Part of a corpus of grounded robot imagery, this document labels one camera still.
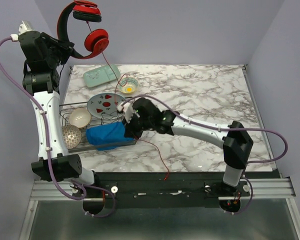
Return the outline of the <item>red black headphones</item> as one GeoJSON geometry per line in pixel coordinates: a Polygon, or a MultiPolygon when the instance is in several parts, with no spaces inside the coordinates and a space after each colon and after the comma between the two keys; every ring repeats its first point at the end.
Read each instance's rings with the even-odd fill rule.
{"type": "MultiPolygon", "coordinates": [[[[72,14],[76,20],[86,23],[100,23],[102,21],[101,11],[96,3],[87,0],[74,0],[63,9],[58,18],[57,37],[60,41],[70,41],[68,36],[68,19],[70,14],[72,14]]],[[[76,50],[73,50],[71,56],[81,60],[91,59],[103,53],[108,45],[108,32],[102,28],[95,29],[87,35],[84,41],[84,47],[90,54],[83,56],[76,50]]]]}

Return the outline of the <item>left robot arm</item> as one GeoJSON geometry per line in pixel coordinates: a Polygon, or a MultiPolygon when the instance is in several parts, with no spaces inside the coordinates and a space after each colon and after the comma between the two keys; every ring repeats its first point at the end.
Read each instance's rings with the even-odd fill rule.
{"type": "Polygon", "coordinates": [[[78,154],[69,154],[59,117],[57,68],[68,61],[74,44],[35,30],[22,33],[18,41],[26,57],[22,89],[30,96],[39,137],[38,161],[31,164],[32,172],[48,182],[75,180],[84,184],[83,191],[89,197],[97,197],[101,185],[94,173],[82,166],[78,154]]]}

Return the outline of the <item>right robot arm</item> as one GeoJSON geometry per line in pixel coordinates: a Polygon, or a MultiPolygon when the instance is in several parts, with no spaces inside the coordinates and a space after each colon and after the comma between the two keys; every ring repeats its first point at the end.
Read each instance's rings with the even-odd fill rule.
{"type": "Polygon", "coordinates": [[[194,120],[169,108],[161,111],[144,97],[133,103],[122,101],[116,109],[123,116],[126,138],[137,140],[144,131],[154,131],[162,135],[194,138],[222,149],[226,168],[220,191],[226,196],[237,192],[254,144],[240,122],[225,125],[194,120]]]}

